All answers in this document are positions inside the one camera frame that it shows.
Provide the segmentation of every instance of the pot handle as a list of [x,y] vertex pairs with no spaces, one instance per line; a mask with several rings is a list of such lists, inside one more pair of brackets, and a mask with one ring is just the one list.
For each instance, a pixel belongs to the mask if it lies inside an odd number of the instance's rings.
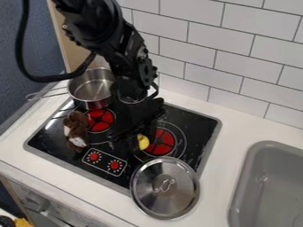
[[28,101],[32,101],[32,100],[37,100],[37,99],[42,99],[42,98],[49,98],[49,97],[61,96],[61,95],[68,94],[68,92],[63,92],[63,93],[59,93],[59,94],[45,95],[45,93],[48,93],[50,91],[61,90],[61,89],[66,89],[66,87],[56,88],[56,89],[50,89],[50,90],[48,90],[46,92],[45,91],[38,91],[38,92],[30,93],[30,94],[26,95],[26,99]]

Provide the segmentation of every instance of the pot lid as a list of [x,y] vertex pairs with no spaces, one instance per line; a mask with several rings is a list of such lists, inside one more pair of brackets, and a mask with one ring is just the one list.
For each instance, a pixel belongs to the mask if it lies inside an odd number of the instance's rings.
[[187,214],[198,202],[200,187],[194,170],[171,157],[150,160],[132,176],[135,203],[147,215],[174,219]]

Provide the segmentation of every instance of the stainless steel sink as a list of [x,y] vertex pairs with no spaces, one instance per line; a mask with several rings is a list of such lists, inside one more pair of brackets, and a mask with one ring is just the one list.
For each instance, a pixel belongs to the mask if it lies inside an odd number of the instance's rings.
[[303,227],[302,150],[271,141],[251,147],[230,206],[229,226]]

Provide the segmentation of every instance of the brown stuffed toy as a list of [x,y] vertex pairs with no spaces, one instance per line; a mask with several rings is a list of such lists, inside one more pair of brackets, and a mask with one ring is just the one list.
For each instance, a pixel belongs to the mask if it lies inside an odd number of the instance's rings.
[[63,120],[64,134],[68,138],[67,147],[81,153],[89,144],[89,134],[86,128],[88,122],[86,116],[79,111],[72,111]]

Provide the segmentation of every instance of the red knob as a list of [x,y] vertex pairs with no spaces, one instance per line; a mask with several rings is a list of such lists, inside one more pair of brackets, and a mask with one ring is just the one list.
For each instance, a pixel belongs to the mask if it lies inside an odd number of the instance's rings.
[[114,161],[111,163],[111,169],[113,169],[113,170],[118,169],[119,166],[120,166],[120,164],[119,164],[119,162],[116,161],[116,160],[114,160]]
[[89,158],[91,160],[98,160],[99,159],[99,155],[97,153],[91,153]]

